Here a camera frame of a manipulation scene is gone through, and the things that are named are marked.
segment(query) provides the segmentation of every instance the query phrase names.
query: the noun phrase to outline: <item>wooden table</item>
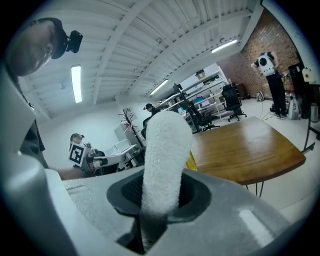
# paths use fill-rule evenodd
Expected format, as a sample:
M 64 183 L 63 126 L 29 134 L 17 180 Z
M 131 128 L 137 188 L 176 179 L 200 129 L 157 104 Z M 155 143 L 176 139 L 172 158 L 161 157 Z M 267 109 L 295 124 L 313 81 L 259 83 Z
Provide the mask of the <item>wooden table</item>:
M 196 133 L 191 152 L 199 172 L 249 185 L 283 175 L 306 157 L 256 117 Z

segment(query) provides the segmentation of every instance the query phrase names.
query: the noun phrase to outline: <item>white fuzzy cylinder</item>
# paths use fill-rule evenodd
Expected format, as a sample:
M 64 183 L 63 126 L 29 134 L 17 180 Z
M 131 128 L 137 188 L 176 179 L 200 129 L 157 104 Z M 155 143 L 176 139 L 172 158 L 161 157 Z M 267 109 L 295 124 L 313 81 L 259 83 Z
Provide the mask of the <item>white fuzzy cylinder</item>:
M 140 223 L 143 246 L 148 250 L 166 229 L 168 214 L 179 206 L 192 131 L 179 114 L 162 111 L 148 122 L 146 141 Z

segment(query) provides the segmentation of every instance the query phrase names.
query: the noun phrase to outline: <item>black pants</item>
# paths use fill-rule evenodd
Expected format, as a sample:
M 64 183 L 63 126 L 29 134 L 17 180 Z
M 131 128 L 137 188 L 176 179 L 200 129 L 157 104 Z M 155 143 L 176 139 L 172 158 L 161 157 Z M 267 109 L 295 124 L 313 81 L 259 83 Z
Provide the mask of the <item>black pants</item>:
M 275 74 L 268 75 L 266 79 L 269 83 L 276 115 L 287 115 L 285 87 L 280 74 L 277 72 Z

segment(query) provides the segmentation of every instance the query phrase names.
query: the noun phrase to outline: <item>white ceiling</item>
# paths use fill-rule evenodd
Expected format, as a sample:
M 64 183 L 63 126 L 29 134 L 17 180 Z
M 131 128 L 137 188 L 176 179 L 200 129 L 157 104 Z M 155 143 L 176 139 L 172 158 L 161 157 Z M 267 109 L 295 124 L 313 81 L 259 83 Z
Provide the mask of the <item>white ceiling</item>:
M 261 15 L 259 0 L 53 0 L 35 18 L 55 17 L 67 35 L 83 35 L 77 54 L 66 52 L 21 87 L 45 119 L 76 108 L 71 66 L 81 65 L 82 100 L 92 106 L 115 95 L 145 96 L 164 79 L 160 98 L 197 70 L 239 52 Z M 241 43 L 223 54 L 210 49 Z

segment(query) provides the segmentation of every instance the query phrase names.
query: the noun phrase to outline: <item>black camera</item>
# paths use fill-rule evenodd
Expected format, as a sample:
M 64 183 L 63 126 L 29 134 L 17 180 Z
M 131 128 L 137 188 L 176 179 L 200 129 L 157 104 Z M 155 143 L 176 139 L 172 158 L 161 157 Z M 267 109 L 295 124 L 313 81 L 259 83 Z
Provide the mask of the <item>black camera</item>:
M 80 44 L 82 41 L 82 38 L 84 36 L 80 34 L 78 31 L 74 30 L 71 32 L 70 36 L 68 36 L 68 46 L 66 48 L 66 52 L 73 52 L 76 54 L 79 51 Z

